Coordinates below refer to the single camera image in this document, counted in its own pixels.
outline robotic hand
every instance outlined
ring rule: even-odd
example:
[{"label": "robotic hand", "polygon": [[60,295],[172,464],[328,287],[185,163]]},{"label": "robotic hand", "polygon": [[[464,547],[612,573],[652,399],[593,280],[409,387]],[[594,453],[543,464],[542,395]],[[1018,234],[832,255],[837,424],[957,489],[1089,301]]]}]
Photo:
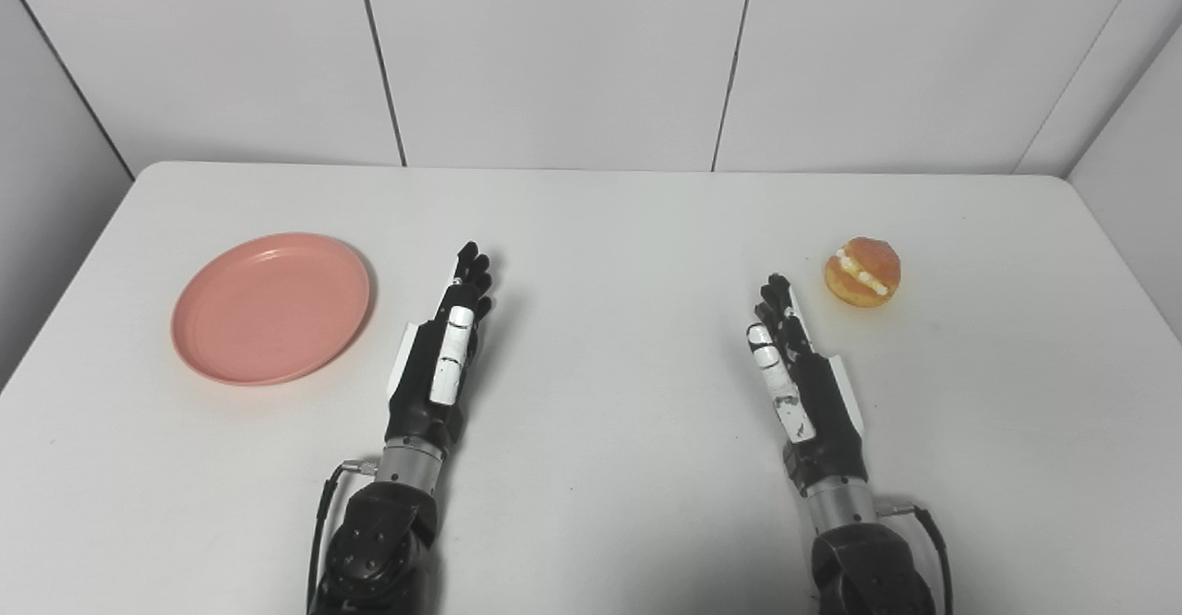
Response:
[{"label": "robotic hand", "polygon": [[[435,484],[463,429],[456,399],[476,326],[488,315],[488,255],[468,242],[435,317],[410,324],[391,377],[390,422],[376,466],[346,461],[325,484],[313,539],[309,613],[410,615],[427,606],[423,555],[439,535]],[[345,506],[317,584],[319,538],[342,470],[375,475]]]},{"label": "robotic hand", "polygon": [[[747,344],[788,432],[784,462],[808,507],[816,539],[812,577],[821,615],[933,615],[931,591],[915,570],[907,542],[878,522],[862,458],[862,415],[840,357],[816,354],[792,286],[772,274],[760,289],[759,323]],[[936,544],[944,575],[944,615],[952,585],[943,539],[930,513],[915,513]]]}]

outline tabletop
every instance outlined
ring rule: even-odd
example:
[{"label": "tabletop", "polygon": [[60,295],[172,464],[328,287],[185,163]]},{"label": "tabletop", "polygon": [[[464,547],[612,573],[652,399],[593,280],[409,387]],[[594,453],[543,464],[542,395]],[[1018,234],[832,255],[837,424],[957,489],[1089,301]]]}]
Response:
[{"label": "tabletop", "polygon": [[[195,375],[182,287],[286,231],[366,260],[362,332],[290,383]],[[902,258],[879,309],[824,286],[856,235]],[[1060,180],[162,163],[0,394],[4,609],[299,613],[323,479],[379,452],[402,329],[469,239],[496,305],[444,468],[439,613],[810,610],[812,531],[745,341],[772,271],[846,362],[871,486],[935,513],[957,613],[1182,601],[1182,347]]]}]

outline robot finger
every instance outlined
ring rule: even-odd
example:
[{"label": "robot finger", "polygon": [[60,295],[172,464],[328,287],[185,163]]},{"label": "robot finger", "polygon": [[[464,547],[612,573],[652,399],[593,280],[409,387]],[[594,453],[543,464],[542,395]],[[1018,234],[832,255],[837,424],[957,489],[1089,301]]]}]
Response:
[{"label": "robot finger", "polygon": [[493,310],[493,299],[489,297],[481,297],[480,302],[476,303],[476,322],[479,323],[483,319],[491,310]]},{"label": "robot finger", "polygon": [[480,278],[486,271],[488,271],[488,255],[481,254],[476,259],[472,260],[472,265],[468,266],[468,273],[465,277],[465,283],[472,283]]},{"label": "robot finger", "polygon": [[764,326],[775,326],[777,322],[779,322],[778,313],[767,303],[755,305],[755,317],[759,318],[759,322]]},{"label": "robot finger", "polygon": [[792,308],[792,285],[787,278],[779,273],[773,273],[767,277],[767,287],[775,296],[777,310],[784,312],[786,309]]},{"label": "robot finger", "polygon": [[772,341],[767,326],[762,324],[748,326],[747,347],[751,348],[755,365],[764,376],[777,417],[788,433],[788,441],[797,444],[816,438],[817,429],[801,404],[800,391],[788,376],[780,350]]},{"label": "robot finger", "polygon": [[475,278],[469,278],[469,281],[475,285],[480,296],[485,296],[485,293],[488,292],[488,289],[493,286],[493,277],[487,273],[481,273]]}]

